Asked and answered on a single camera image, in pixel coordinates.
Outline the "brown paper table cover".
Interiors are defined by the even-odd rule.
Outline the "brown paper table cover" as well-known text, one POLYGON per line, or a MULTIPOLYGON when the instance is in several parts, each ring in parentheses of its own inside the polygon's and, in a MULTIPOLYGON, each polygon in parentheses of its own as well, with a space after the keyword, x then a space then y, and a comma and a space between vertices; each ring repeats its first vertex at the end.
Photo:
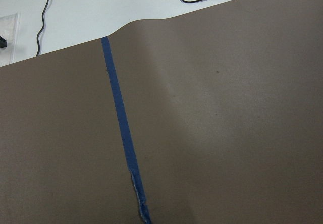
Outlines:
POLYGON ((322 0, 1 0, 1 223, 322 223, 322 0))

